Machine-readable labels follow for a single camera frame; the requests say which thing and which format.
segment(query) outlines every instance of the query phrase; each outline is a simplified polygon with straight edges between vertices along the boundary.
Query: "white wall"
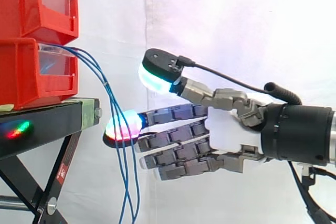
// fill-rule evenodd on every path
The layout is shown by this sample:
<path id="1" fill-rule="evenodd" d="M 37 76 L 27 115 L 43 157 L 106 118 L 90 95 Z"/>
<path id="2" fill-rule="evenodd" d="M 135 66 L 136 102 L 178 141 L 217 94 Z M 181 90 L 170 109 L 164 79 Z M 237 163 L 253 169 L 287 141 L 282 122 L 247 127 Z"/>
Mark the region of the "white wall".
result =
<path id="1" fill-rule="evenodd" d="M 260 88 L 274 81 L 305 104 L 336 107 L 334 0 L 148 0 L 147 16 L 148 47 L 185 55 Z M 196 69 L 186 75 L 211 88 L 244 90 Z M 181 102 L 153 94 L 149 101 L 152 108 Z M 312 223 L 286 162 L 242 175 L 220 170 L 150 180 L 150 188 L 150 223 Z M 318 178 L 312 194 L 336 215 L 332 180 Z"/>

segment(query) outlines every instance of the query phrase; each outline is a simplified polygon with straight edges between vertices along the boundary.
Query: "screw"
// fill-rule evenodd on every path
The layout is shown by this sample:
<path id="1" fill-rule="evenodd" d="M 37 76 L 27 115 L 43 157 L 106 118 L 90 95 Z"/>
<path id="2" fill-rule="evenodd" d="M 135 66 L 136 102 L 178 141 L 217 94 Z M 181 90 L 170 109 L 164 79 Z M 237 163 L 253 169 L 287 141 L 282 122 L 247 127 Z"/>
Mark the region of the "screw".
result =
<path id="1" fill-rule="evenodd" d="M 103 110 L 101 108 L 96 108 L 95 109 L 95 117 L 96 118 L 101 118 L 103 116 Z"/>
<path id="2" fill-rule="evenodd" d="M 47 204 L 47 213 L 53 215 L 57 210 L 57 199 L 55 197 L 51 198 Z"/>

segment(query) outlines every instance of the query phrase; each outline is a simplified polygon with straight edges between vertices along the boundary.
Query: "led light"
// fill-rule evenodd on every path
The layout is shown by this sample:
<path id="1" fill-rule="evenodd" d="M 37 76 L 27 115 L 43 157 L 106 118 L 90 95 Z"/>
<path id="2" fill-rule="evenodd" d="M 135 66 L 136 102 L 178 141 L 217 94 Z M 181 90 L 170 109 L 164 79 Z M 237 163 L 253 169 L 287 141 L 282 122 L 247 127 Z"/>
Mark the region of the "led light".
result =
<path id="1" fill-rule="evenodd" d="M 8 134 L 7 134 L 7 137 L 9 139 L 14 139 L 16 137 L 19 137 L 20 135 L 22 135 L 24 132 L 26 132 L 29 127 L 31 126 L 31 123 L 26 121 L 26 122 L 23 122 L 21 123 L 20 125 L 18 125 L 16 127 L 16 129 L 10 131 Z"/>
<path id="2" fill-rule="evenodd" d="M 142 65 L 139 67 L 139 77 L 146 88 L 159 94 L 169 93 L 172 84 L 149 73 Z"/>
<path id="3" fill-rule="evenodd" d="M 113 140 L 121 141 L 121 140 L 130 140 L 131 138 L 137 138 L 142 129 L 142 120 L 134 110 L 127 110 L 123 114 L 130 127 L 131 137 L 130 137 L 129 131 L 127 129 L 127 126 L 126 126 L 126 123 L 123 117 L 121 116 L 121 114 L 119 114 L 122 133 L 119 128 L 119 122 L 118 122 L 117 115 L 114 116 L 114 123 L 116 124 L 115 125 L 116 135 L 114 133 L 113 118 L 110 119 L 108 125 L 106 126 L 106 130 L 105 130 L 105 134 Z"/>

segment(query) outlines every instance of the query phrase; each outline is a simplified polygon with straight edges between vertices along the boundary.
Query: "red storage bin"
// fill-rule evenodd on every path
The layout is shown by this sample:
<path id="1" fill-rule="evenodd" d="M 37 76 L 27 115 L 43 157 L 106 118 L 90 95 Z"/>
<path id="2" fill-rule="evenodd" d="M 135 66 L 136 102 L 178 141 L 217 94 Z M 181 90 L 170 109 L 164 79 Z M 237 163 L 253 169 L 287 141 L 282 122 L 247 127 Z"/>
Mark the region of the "red storage bin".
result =
<path id="1" fill-rule="evenodd" d="M 78 0 L 0 0 L 0 39 L 65 45 L 78 38 Z"/>
<path id="2" fill-rule="evenodd" d="M 77 94 L 78 61 L 31 38 L 0 40 L 0 110 L 46 106 Z"/>

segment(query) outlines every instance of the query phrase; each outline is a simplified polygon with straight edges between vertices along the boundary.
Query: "warning sticker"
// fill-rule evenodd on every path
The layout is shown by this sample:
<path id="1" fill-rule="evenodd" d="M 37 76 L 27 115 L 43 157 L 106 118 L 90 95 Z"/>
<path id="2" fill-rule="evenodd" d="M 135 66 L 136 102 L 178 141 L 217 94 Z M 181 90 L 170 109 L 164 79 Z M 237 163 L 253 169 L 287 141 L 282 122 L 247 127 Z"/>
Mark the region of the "warning sticker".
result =
<path id="1" fill-rule="evenodd" d="M 61 185 L 63 185 L 63 183 L 64 183 L 64 180 L 65 180 L 65 178 L 67 176 L 67 173 L 68 173 L 68 169 L 69 169 L 69 167 L 66 166 L 64 163 L 62 163 L 59 170 L 58 170 L 56 179 Z"/>

